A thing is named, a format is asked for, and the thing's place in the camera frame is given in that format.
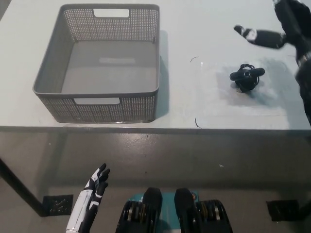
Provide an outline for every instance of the gray plastic basket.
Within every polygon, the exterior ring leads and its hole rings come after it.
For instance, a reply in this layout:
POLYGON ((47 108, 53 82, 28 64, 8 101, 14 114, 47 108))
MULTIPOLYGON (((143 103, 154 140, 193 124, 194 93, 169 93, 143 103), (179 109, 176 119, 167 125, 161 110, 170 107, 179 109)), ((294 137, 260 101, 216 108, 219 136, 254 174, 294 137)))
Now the gray plastic basket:
POLYGON ((62 123, 153 121, 159 32, 156 5, 64 5, 34 92, 62 123), (99 17, 99 9, 128 15, 99 17))

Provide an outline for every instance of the basket bottom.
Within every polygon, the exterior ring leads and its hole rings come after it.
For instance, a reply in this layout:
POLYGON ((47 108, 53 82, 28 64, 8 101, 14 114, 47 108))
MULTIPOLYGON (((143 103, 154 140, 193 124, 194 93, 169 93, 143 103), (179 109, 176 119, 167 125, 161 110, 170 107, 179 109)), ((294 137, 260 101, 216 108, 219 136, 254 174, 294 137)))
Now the basket bottom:
POLYGON ((142 93, 157 86, 155 44, 81 41, 73 47, 62 93, 142 93))

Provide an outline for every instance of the black cable bundle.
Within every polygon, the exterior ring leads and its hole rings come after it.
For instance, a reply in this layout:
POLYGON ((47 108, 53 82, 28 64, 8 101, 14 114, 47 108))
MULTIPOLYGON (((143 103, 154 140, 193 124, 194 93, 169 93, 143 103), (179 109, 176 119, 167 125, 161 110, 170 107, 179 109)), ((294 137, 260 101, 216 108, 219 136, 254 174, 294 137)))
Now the black cable bundle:
POLYGON ((230 80, 235 81, 240 90, 248 92, 253 90, 259 83, 259 77, 264 75, 263 68, 255 68, 250 64, 242 64, 237 72, 230 74, 230 80))

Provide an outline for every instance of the robotic hand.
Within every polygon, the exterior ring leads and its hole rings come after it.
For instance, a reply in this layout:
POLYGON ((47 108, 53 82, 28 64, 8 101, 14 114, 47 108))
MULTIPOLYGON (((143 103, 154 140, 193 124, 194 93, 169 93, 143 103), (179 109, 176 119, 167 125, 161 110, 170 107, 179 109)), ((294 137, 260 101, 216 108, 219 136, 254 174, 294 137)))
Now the robotic hand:
POLYGON ((235 26, 234 30, 249 43, 267 48, 280 49, 286 43, 296 48, 296 62, 299 66, 296 80, 305 112, 311 123, 311 13, 298 0, 274 0, 275 12, 285 33, 246 29, 235 26))
POLYGON ((110 169, 105 170, 105 168, 106 164, 100 166, 80 193, 71 213, 66 233, 89 233, 104 191, 108 186, 106 180, 110 169))

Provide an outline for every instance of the white table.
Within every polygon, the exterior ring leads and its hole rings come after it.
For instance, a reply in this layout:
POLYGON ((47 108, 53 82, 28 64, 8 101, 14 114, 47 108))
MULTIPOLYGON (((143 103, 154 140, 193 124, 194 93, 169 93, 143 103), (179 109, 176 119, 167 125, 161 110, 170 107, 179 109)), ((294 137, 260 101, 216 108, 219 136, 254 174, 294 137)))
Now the white table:
POLYGON ((252 46, 233 27, 282 31, 271 0, 13 0, 0 21, 0 128, 3 130, 244 129, 309 130, 295 50, 252 46), (160 6, 161 57, 157 119, 145 124, 62 124, 33 93, 59 8, 66 3, 153 3, 160 6), (266 74, 250 94, 229 80, 243 63, 266 74))

